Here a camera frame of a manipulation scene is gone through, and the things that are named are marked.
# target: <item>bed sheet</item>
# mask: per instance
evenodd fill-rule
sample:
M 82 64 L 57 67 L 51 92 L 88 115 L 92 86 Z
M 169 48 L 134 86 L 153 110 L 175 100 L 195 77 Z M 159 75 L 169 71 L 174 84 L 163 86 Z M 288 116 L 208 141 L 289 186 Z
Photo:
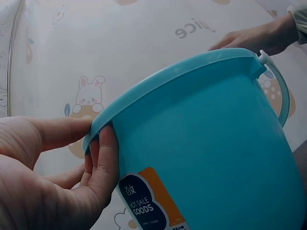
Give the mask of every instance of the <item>bed sheet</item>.
M 12 56 L 12 115 L 95 117 L 147 76 L 206 52 L 227 32 L 274 20 L 289 4 L 277 0 L 27 0 Z M 291 91 L 284 130 L 292 150 L 307 139 L 304 49 L 292 45 L 273 57 Z M 279 113 L 281 96 L 275 77 L 267 71 L 260 83 Z M 57 174 L 82 161 L 78 141 L 42 154 L 35 171 Z M 137 225 L 114 192 L 93 229 L 132 230 Z

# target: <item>person's hand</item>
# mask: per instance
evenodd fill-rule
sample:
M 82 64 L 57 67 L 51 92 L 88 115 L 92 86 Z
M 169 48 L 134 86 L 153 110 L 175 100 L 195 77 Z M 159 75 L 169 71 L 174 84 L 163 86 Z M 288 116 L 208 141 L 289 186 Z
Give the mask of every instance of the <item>person's hand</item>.
M 81 139 L 90 125 L 90 120 L 73 118 L 0 119 L 0 229 L 92 227 L 118 182 L 118 141 L 112 126 L 92 141 L 84 165 L 59 176 L 33 172 L 41 152 Z
M 210 50 L 220 48 L 246 48 L 254 53 L 262 49 L 268 55 L 279 54 L 298 40 L 295 21 L 291 13 L 274 22 L 230 32 Z

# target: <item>plastic handle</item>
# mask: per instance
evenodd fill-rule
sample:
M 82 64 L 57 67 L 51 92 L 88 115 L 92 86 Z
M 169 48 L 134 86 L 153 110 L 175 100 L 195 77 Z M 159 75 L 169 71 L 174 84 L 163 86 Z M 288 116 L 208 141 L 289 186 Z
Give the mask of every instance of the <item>plastic handle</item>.
M 266 64 L 273 72 L 275 75 L 276 79 L 278 80 L 281 92 L 282 92 L 282 108 L 279 114 L 279 122 L 282 125 L 282 127 L 285 125 L 288 114 L 289 114 L 289 109 L 290 109 L 290 95 L 289 95 L 289 90 L 287 87 L 286 82 L 283 79 L 282 74 L 280 71 L 277 69 L 275 64 L 273 63 L 272 59 L 267 55 L 263 50 L 260 51 L 260 56 L 258 57 L 259 62 L 264 65 Z

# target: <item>orange label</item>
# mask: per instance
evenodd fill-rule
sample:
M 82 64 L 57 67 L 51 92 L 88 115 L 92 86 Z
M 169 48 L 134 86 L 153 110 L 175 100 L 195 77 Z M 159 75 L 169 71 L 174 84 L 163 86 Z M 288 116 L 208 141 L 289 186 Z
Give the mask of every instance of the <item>orange label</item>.
M 123 177 L 119 189 L 144 230 L 189 230 L 183 216 L 153 168 Z

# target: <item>blue plastic bucket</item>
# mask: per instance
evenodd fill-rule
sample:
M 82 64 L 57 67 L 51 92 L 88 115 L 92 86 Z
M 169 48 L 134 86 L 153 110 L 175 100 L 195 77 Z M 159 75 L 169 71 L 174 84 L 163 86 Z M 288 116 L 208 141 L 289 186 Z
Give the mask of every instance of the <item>blue plastic bucket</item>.
M 94 121 L 83 150 L 112 121 L 118 191 L 144 230 L 299 230 L 301 179 L 257 78 L 272 65 L 245 49 L 208 52 L 135 85 Z

